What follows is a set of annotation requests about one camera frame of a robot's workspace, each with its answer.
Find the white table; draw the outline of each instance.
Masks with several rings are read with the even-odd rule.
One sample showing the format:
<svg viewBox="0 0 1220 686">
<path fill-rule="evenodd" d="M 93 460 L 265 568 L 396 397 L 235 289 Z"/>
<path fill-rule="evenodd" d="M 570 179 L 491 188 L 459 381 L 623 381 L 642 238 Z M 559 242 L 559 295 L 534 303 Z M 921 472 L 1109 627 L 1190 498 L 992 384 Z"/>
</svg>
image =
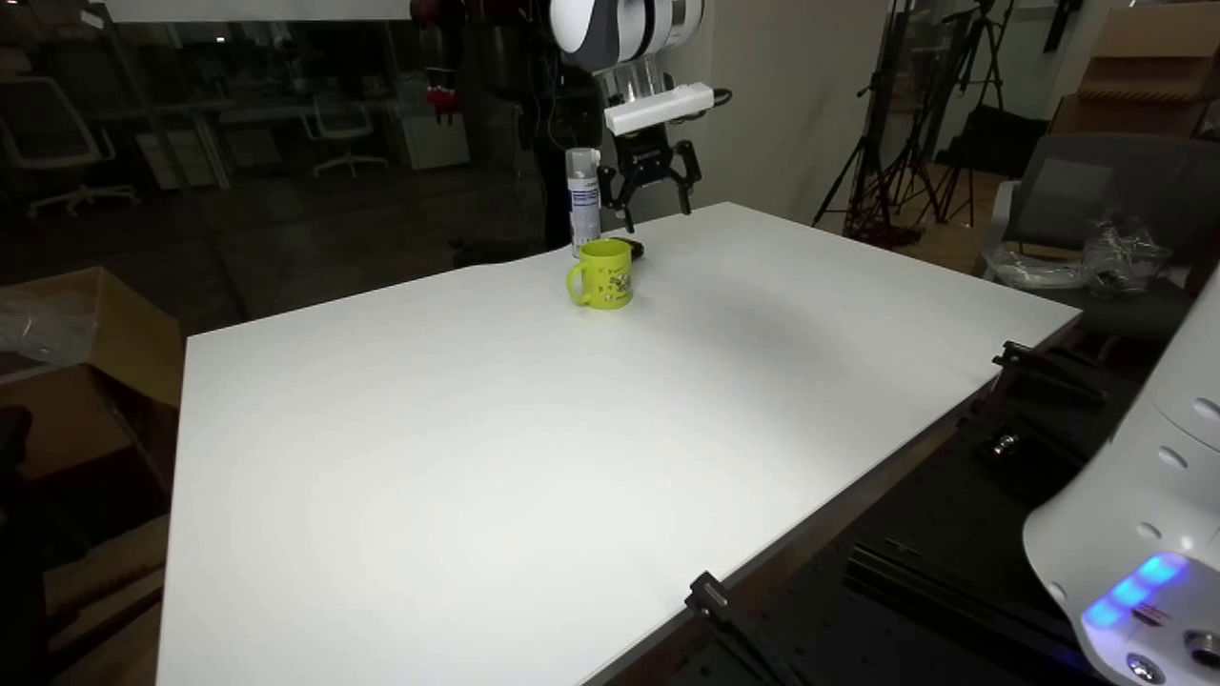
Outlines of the white table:
<svg viewBox="0 0 1220 686">
<path fill-rule="evenodd" d="M 189 340 L 165 686 L 597 675 L 1071 309 L 744 205 Z"/>
</svg>

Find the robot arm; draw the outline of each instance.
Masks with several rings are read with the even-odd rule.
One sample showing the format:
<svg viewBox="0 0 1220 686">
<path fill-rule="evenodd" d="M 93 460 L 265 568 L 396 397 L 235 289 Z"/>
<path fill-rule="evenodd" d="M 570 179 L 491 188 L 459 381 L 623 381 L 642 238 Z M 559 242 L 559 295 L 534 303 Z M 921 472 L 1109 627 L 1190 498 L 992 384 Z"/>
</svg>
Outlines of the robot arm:
<svg viewBox="0 0 1220 686">
<path fill-rule="evenodd" d="M 548 26 L 585 73 L 683 45 L 701 23 L 701 0 L 554 0 Z"/>
<path fill-rule="evenodd" d="M 585 242 L 597 221 L 585 205 L 592 183 L 611 210 L 622 210 L 631 229 L 631 196 L 670 179 L 690 214 L 690 192 L 701 179 L 690 140 L 670 145 L 667 122 L 692 120 L 717 107 L 706 85 L 670 85 L 650 55 L 683 45 L 706 14 L 706 0 L 554 0 L 548 26 L 569 66 L 595 73 L 601 85 L 601 122 L 616 148 L 616 172 L 601 168 L 597 148 L 564 145 L 570 192 L 570 238 Z"/>
</svg>

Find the white robot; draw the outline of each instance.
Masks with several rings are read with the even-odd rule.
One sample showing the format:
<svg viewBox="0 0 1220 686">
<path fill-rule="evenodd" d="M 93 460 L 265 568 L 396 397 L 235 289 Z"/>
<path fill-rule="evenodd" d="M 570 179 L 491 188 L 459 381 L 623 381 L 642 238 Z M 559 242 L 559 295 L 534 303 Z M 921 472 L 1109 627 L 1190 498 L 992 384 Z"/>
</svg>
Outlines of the white robot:
<svg viewBox="0 0 1220 686">
<path fill-rule="evenodd" d="M 687 140 L 667 145 L 664 125 L 698 120 L 723 102 L 706 85 L 670 85 L 654 55 L 683 45 L 706 14 L 706 0 L 554 0 L 548 26 L 569 66 L 597 75 L 607 97 L 607 131 L 616 148 L 616 192 L 601 176 L 601 148 L 569 148 L 569 200 L 570 200 L 570 242 L 592 242 L 601 210 L 601 188 L 613 210 L 631 229 L 631 192 L 654 179 L 677 188 L 683 210 L 690 214 L 690 188 L 701 179 L 698 155 Z"/>
<path fill-rule="evenodd" d="M 1025 558 L 1114 681 L 1220 681 L 1220 277 Z"/>
</svg>

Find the cardboard box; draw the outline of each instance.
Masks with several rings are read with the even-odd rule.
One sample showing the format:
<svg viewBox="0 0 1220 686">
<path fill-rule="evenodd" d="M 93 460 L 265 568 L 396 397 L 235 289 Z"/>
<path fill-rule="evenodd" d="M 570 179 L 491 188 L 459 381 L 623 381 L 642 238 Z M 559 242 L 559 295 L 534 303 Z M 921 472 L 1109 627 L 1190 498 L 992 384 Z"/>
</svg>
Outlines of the cardboard box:
<svg viewBox="0 0 1220 686">
<path fill-rule="evenodd" d="M 1077 85 L 1086 98 L 1178 98 L 1220 93 L 1220 3 L 1117 9 Z"/>
<path fill-rule="evenodd" d="M 34 416 L 19 472 L 45 511 L 38 536 L 54 568 L 168 511 L 181 333 L 106 272 L 0 285 L 0 309 L 22 333 L 68 333 L 34 352 L 19 340 L 19 362 L 6 356 L 0 373 L 0 406 Z M 38 362 L 57 345 L 78 359 Z"/>
<path fill-rule="evenodd" d="M 1220 3 L 1136 3 L 1103 23 L 1095 56 L 1214 56 Z"/>
<path fill-rule="evenodd" d="M 1061 98 L 1053 135 L 1195 135 L 1204 102 Z"/>
<path fill-rule="evenodd" d="M 45 571 L 45 616 L 57 633 L 59 627 L 72 627 L 72 616 L 123 592 L 125 582 L 165 568 L 168 549 L 168 517 L 151 517 L 138 529 L 125 529 L 101 544 L 93 544 L 86 558 L 59 566 Z"/>
<path fill-rule="evenodd" d="M 165 431 L 171 428 L 165 422 L 175 418 L 181 384 L 180 326 L 100 268 L 5 285 L 0 305 L 5 296 L 34 296 L 86 315 L 78 362 L 27 362 L 0 378 L 0 406 L 22 406 L 34 416 L 22 478 L 45 481 L 129 445 L 168 470 Z"/>
<path fill-rule="evenodd" d="M 160 601 L 54 675 L 54 686 L 154 686 Z"/>
<path fill-rule="evenodd" d="M 1090 60 L 1077 97 L 1086 98 L 1155 98 L 1155 102 L 1202 102 L 1220 93 L 1220 66 L 1183 56 L 1138 60 Z"/>
</svg>

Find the glass wall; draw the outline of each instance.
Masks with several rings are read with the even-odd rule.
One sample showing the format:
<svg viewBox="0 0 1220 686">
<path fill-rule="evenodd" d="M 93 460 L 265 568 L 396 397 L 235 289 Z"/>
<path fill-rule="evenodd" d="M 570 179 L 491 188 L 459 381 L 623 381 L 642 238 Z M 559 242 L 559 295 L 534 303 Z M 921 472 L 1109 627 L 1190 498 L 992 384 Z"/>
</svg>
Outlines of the glass wall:
<svg viewBox="0 0 1220 686">
<path fill-rule="evenodd" d="M 10 136 L 91 148 L 0 159 L 0 284 L 101 263 L 213 328 L 536 253 L 545 188 L 495 55 L 514 30 L 0 3 Z"/>
</svg>

